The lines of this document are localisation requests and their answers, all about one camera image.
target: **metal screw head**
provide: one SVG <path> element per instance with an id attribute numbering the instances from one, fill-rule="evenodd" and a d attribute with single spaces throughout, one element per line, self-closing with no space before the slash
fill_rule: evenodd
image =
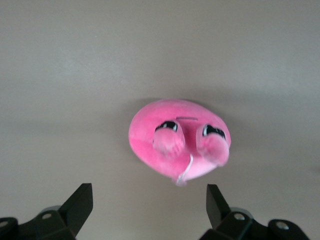
<path id="1" fill-rule="evenodd" d="M 2 222 L 0 222 L 0 228 L 7 226 L 8 223 L 9 223 L 8 221 L 2 221 Z"/>
<path id="2" fill-rule="evenodd" d="M 288 229 L 289 229 L 289 226 L 288 226 L 286 223 L 284 223 L 283 221 L 277 221 L 277 222 L 275 223 L 275 225 L 276 225 L 278 228 L 282 229 L 282 230 L 288 230 Z"/>
<path id="3" fill-rule="evenodd" d="M 49 218 L 51 218 L 51 213 L 46 213 L 46 214 L 44 214 L 43 216 L 42 216 L 42 219 L 43 220 L 45 220 L 45 219 L 49 219 Z"/>
<path id="4" fill-rule="evenodd" d="M 236 213 L 234 215 L 234 218 L 237 219 L 237 220 L 241 220 L 241 221 L 246 219 L 245 216 L 243 216 L 241 213 Z"/>

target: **stuffed animal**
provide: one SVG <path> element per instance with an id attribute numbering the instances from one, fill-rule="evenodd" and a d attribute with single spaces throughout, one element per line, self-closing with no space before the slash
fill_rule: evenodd
<path id="1" fill-rule="evenodd" d="M 143 107 L 132 119 L 128 137 L 138 158 L 177 186 L 224 166 L 231 145 L 220 117 L 181 99 Z"/>

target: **black pupil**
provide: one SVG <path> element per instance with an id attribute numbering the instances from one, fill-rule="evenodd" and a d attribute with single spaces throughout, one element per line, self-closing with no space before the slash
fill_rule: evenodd
<path id="1" fill-rule="evenodd" d="M 170 128 L 170 129 L 177 131 L 178 126 L 174 121 L 165 121 L 160 126 L 157 126 L 155 128 L 155 131 L 157 131 L 158 129 L 163 129 L 163 128 Z"/>
<path id="2" fill-rule="evenodd" d="M 226 135 L 225 135 L 224 131 L 222 131 L 221 129 L 215 128 L 215 127 L 213 127 L 211 125 L 207 125 L 206 127 L 207 127 L 207 129 L 206 129 L 206 134 L 207 135 L 208 134 L 212 134 L 212 133 L 219 134 L 221 137 L 226 139 Z"/>

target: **pink toy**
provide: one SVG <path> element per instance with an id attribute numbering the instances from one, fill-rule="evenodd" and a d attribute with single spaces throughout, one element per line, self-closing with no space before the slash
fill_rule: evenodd
<path id="1" fill-rule="evenodd" d="M 184 186 L 227 163 L 231 137 L 224 121 L 206 108 L 163 99 L 134 116 L 129 143 L 145 164 Z"/>

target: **silver bolt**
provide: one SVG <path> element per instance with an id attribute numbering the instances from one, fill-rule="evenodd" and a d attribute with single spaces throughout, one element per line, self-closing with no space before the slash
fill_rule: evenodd
<path id="1" fill-rule="evenodd" d="M 241 220 L 241 221 L 246 219 L 245 216 L 243 216 L 241 213 L 236 213 L 234 215 L 234 218 L 237 219 L 237 220 Z"/>
<path id="2" fill-rule="evenodd" d="M 2 221 L 2 222 L 0 222 L 0 228 L 7 226 L 8 223 L 9 223 L 8 221 Z"/>
<path id="3" fill-rule="evenodd" d="M 49 219 L 49 218 L 51 218 L 51 216 L 52 216 L 51 213 L 46 213 L 45 215 L 42 216 L 42 219 L 43 220 Z"/>
<path id="4" fill-rule="evenodd" d="M 276 226 L 282 230 L 288 230 L 289 226 L 285 224 L 283 221 L 277 221 Z"/>

